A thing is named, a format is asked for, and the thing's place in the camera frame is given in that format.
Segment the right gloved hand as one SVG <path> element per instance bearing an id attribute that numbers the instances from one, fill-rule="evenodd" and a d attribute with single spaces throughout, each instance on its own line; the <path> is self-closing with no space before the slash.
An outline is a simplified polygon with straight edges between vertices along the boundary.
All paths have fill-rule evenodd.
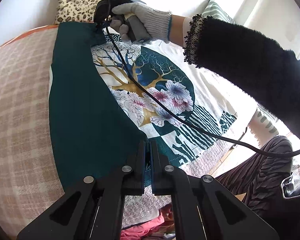
<path id="1" fill-rule="evenodd" d="M 133 13 L 144 25 L 152 40 L 162 40 L 166 43 L 170 41 L 169 35 L 172 22 L 170 12 L 155 10 L 139 2 L 118 5 L 111 12 L 115 15 Z"/>

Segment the right forearm black sleeve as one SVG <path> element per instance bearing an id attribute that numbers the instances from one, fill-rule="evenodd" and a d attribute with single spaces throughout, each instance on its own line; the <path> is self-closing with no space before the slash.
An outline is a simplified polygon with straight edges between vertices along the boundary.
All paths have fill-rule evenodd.
<path id="1" fill-rule="evenodd" d="M 275 40 L 212 17 L 172 16 L 170 41 L 185 61 L 232 82 L 300 139 L 300 60 Z"/>

